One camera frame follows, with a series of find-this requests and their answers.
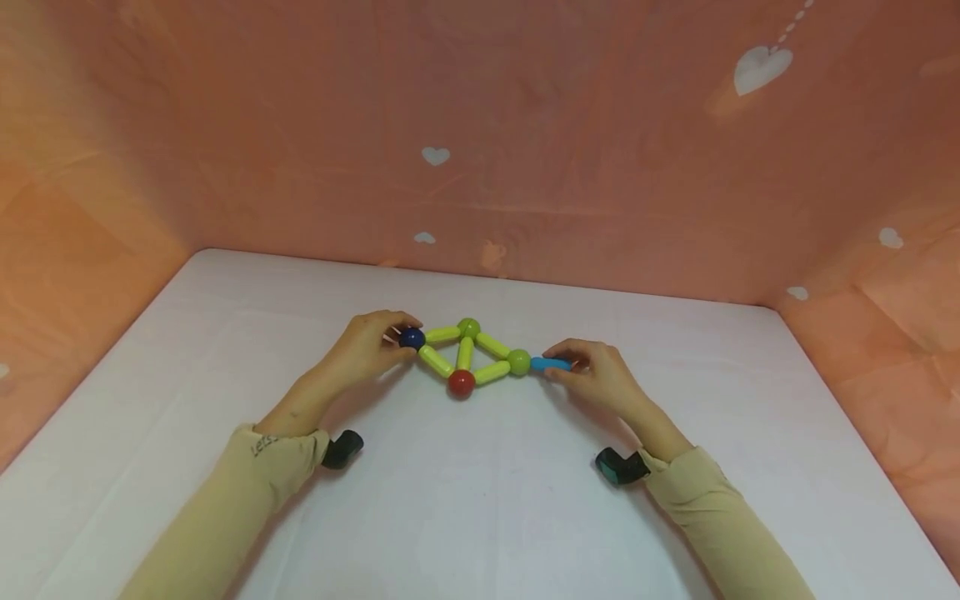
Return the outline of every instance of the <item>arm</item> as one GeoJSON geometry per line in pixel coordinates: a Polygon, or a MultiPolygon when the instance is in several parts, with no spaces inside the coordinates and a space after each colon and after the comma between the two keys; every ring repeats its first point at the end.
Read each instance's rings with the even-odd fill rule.
{"type": "Polygon", "coordinates": [[[574,363],[547,370],[571,393],[617,414],[642,443],[654,499],[681,528],[730,600],[809,600],[797,567],[707,453],[643,392],[616,348],[566,340],[543,354],[574,363]]]}
{"type": "Polygon", "coordinates": [[[222,598],[264,525],[324,458],[329,437],[317,425],[330,404],[347,388],[417,355],[396,345],[395,327],[403,326],[421,324],[391,311],[355,317],[324,360],[260,423],[234,431],[120,600],[222,598]]]}

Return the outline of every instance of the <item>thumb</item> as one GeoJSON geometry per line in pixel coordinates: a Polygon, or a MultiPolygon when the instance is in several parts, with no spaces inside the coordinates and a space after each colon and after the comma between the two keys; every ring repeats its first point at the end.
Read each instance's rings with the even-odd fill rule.
{"type": "Polygon", "coordinates": [[[576,372],[564,371],[563,369],[550,368],[543,372],[550,381],[556,381],[571,390],[580,386],[582,375],[576,372]]]}
{"type": "Polygon", "coordinates": [[[386,371],[414,358],[417,358],[417,351],[413,348],[390,348],[381,352],[380,365],[386,371]]]}

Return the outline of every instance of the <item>blue magnetic stick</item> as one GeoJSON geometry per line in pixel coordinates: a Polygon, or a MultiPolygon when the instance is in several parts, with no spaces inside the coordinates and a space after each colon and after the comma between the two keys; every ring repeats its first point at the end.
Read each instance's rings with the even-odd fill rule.
{"type": "Polygon", "coordinates": [[[543,372],[546,369],[570,371],[572,368],[573,365],[571,363],[560,360],[559,358],[543,358],[542,356],[537,356],[530,359],[530,371],[543,372]]]}

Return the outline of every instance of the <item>orange wall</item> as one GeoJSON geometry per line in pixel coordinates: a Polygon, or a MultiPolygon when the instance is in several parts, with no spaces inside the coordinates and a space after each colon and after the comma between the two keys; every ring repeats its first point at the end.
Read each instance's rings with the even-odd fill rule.
{"type": "Polygon", "coordinates": [[[960,569],[954,0],[41,5],[144,290],[214,246],[775,306],[960,569]]]}
{"type": "Polygon", "coordinates": [[[960,580],[960,172],[804,279],[780,312],[960,580]]]}
{"type": "Polygon", "coordinates": [[[27,4],[3,11],[0,471],[188,256],[129,182],[49,28],[27,4]]]}

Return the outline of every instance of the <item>sleeve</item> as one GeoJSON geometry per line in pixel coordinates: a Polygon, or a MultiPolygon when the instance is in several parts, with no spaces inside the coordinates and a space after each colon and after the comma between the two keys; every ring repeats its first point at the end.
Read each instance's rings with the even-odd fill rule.
{"type": "Polygon", "coordinates": [[[669,465],[640,450],[647,489],[684,531],[729,600],[809,600],[800,571],[740,492],[700,447],[669,465]]]}
{"type": "Polygon", "coordinates": [[[120,600],[222,598],[267,520],[310,477],[329,441],[323,431],[278,438],[238,427],[120,600]]]}

